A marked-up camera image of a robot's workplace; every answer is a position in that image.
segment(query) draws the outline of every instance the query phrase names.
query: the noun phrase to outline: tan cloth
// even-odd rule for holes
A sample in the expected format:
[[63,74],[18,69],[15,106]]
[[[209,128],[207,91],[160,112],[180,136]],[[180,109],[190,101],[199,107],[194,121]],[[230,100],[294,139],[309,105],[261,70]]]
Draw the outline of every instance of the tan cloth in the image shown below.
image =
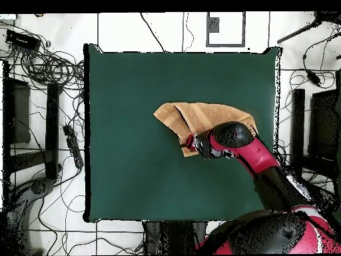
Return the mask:
[[[221,104],[165,103],[155,111],[154,116],[178,135],[180,144],[185,143],[191,133],[196,135],[229,121],[244,123],[254,135],[256,135],[254,131],[257,131],[250,114]],[[190,152],[187,148],[182,148],[182,152],[185,157],[198,154]]]

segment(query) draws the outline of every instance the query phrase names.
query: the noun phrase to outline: grout line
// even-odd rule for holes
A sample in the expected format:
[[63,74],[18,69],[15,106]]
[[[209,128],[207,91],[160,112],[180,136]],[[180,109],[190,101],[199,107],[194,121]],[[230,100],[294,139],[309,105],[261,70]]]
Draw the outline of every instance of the grout line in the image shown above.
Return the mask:
[[[282,69],[282,68],[275,68],[276,71],[281,70],[281,71],[305,71],[303,68],[299,69]],[[308,71],[318,71],[318,72],[324,72],[324,71],[339,71],[339,70],[317,70],[317,69],[307,69]]]
[[[305,71],[305,69],[303,69],[303,68],[299,68],[299,69],[285,69],[285,68],[280,68],[280,70],[281,71]],[[330,70],[330,69],[322,69],[322,70],[320,70],[320,69],[307,69],[307,70],[309,70],[309,71],[319,71],[319,72],[321,72],[321,71],[339,71],[339,69],[337,69],[337,70]]]
[[97,222],[96,222],[96,255],[98,255],[98,230],[97,230]]
[[184,12],[182,12],[182,46],[181,52],[184,52]]
[[[51,232],[51,230],[48,229],[28,229],[29,231],[38,231],[38,232],[44,232],[44,231],[48,231]],[[68,230],[68,231],[64,231],[64,230],[58,230],[55,229],[55,232],[58,233],[143,233],[142,231],[78,231],[78,230]]]
[[270,11],[269,11],[269,26],[268,26],[268,48],[270,47]]
[[[20,148],[20,147],[17,147],[16,150],[40,150],[39,148]],[[70,149],[62,149],[62,148],[59,148],[58,149],[59,151],[70,151]]]
[[97,46],[99,46],[99,13],[97,13]]

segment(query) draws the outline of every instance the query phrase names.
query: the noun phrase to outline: floor tile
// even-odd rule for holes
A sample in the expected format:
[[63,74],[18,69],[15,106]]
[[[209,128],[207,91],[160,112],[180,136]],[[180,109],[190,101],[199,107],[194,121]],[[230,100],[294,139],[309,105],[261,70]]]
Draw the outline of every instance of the floor tile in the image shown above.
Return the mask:
[[[206,12],[143,13],[166,51],[182,51],[182,18],[186,52],[262,53],[268,47],[268,12],[246,12],[245,48],[206,47]],[[228,15],[221,21],[228,20]],[[99,15],[99,46],[104,52],[162,52],[139,13],[101,13]]]
[[[143,13],[143,17],[166,51],[181,51],[181,12]],[[99,14],[99,46],[104,52],[162,52],[140,13]]]
[[[29,241],[33,250],[44,249],[44,256],[55,242],[51,231],[29,231]],[[96,255],[96,233],[57,232],[57,241],[49,256],[91,256]]]
[[15,21],[18,27],[37,33],[51,42],[50,52],[76,62],[84,59],[83,45],[97,42],[97,14],[45,14],[36,17],[20,14]]
[[140,221],[101,220],[97,224],[99,231],[135,231],[143,232]]
[[98,233],[97,237],[97,255],[131,255],[142,242],[143,233]]
[[[63,165],[63,178],[61,180],[67,180],[73,177],[77,172],[73,158],[62,151],[59,153],[59,160],[65,160]],[[32,208],[29,225],[31,229],[43,228],[37,218],[41,205],[42,201],[38,200]],[[95,231],[96,227],[94,223],[86,223],[83,221],[84,210],[85,172],[82,171],[77,177],[57,186],[46,196],[41,211],[41,220],[52,229],[62,231]]]
[[[309,46],[329,37],[335,28],[334,24],[323,23],[321,26],[305,31],[281,44],[277,41],[306,26],[314,20],[313,12],[271,12],[270,17],[270,46],[283,47],[280,66],[283,69],[303,68],[302,56]],[[329,42],[325,49],[322,69],[337,70],[341,61],[336,60],[340,55],[341,37]],[[306,68],[320,69],[326,42],[311,48],[306,54]]]

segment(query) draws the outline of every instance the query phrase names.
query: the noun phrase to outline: black cable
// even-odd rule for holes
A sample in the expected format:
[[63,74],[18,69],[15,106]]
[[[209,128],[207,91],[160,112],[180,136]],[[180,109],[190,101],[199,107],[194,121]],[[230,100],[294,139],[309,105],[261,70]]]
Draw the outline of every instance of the black cable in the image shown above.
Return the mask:
[[38,220],[39,220],[40,224],[42,224],[42,226],[44,226],[46,229],[52,231],[52,232],[55,234],[55,236],[56,236],[55,241],[53,242],[52,246],[50,247],[50,249],[49,249],[48,252],[46,253],[46,256],[49,256],[50,251],[52,250],[53,246],[54,246],[54,245],[56,244],[56,242],[57,242],[58,234],[57,234],[57,232],[54,231],[52,228],[46,226],[46,224],[44,224],[44,223],[42,222],[42,220],[40,219],[41,210],[43,209],[44,202],[45,202],[45,200],[44,200],[44,197],[43,197],[43,201],[42,201],[40,210],[39,210],[39,212],[38,212]]
[[330,73],[330,74],[333,76],[333,80],[334,80],[334,81],[333,81],[333,84],[332,84],[331,86],[329,86],[329,87],[323,87],[323,86],[321,86],[321,82],[320,82],[320,79],[319,79],[319,77],[318,77],[318,73],[317,73],[317,72],[313,72],[313,71],[311,71],[311,70],[308,70],[308,69],[306,68],[306,54],[307,54],[307,52],[309,51],[310,48],[313,48],[313,46],[316,46],[316,45],[318,45],[318,44],[320,44],[320,43],[322,43],[322,42],[327,41],[327,42],[326,42],[326,45],[324,46],[323,56],[322,56],[322,61],[321,61],[321,66],[320,66],[320,69],[322,69],[323,60],[324,60],[324,52],[325,52],[325,50],[326,50],[327,44],[328,44],[332,39],[334,39],[334,38],[336,38],[337,36],[340,36],[340,35],[341,35],[340,32],[339,32],[339,33],[336,33],[335,35],[332,35],[332,34],[334,33],[335,30],[336,30],[336,28],[332,31],[332,33],[330,34],[329,37],[327,37],[327,38],[325,38],[325,39],[323,39],[323,40],[321,40],[321,41],[319,41],[319,42],[316,42],[316,43],[312,44],[311,46],[309,46],[309,47],[307,48],[306,52],[303,54],[303,57],[302,57],[304,70],[306,71],[309,80],[310,80],[313,84],[315,84],[316,86],[318,86],[319,88],[322,88],[322,89],[328,89],[328,88],[330,88],[331,86],[333,86],[333,84],[335,83],[335,76],[334,76],[334,74],[333,74],[332,72],[320,72],[320,74],[321,74],[323,77],[324,77],[323,73]]
[[72,248],[70,249],[70,251],[67,253],[67,256],[70,256],[71,251],[72,251],[75,247],[82,246],[82,245],[89,245],[89,244],[94,243],[94,242],[99,241],[99,240],[105,241],[105,242],[108,243],[109,245],[111,245],[111,246],[113,246],[113,247],[116,247],[116,248],[119,248],[119,249],[121,249],[121,251],[124,251],[124,252],[127,253],[127,254],[137,255],[137,254],[134,253],[134,251],[133,251],[130,247],[129,247],[129,248],[120,247],[120,246],[118,246],[118,245],[115,245],[114,243],[111,243],[110,241],[108,241],[107,239],[105,239],[105,238],[103,238],[103,237],[99,237],[98,239],[94,239],[93,241],[89,241],[88,243],[78,243],[78,244],[72,246]]
[[188,26],[187,26],[187,22],[188,22],[188,16],[189,16],[189,12],[187,13],[187,18],[186,18],[186,29],[187,31],[189,31],[189,33],[192,35],[192,42],[190,43],[190,46],[187,47],[184,52],[186,52],[187,49],[191,48],[192,47],[192,44],[193,44],[193,41],[194,41],[194,35],[192,33],[192,31],[189,30]]
[[142,13],[140,13],[140,16],[141,16],[142,20],[146,23],[147,27],[149,28],[149,31],[151,31],[153,37],[157,40],[157,43],[161,46],[161,49],[163,50],[163,52],[165,52],[165,50],[163,49],[163,46],[161,45],[160,41],[157,39],[157,37],[156,37],[155,34],[153,33],[151,27],[149,26],[149,24],[147,23],[147,21],[146,21],[145,18],[143,17]]

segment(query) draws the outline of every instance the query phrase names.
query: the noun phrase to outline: green table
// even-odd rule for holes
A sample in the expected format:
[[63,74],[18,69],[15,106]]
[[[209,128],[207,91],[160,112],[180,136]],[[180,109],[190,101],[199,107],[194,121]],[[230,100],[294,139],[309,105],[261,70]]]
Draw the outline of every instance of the green table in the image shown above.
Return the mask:
[[272,148],[279,48],[209,54],[88,47],[90,221],[233,219],[262,209],[237,160],[184,158],[174,133],[153,113],[166,102],[230,105],[254,117]]

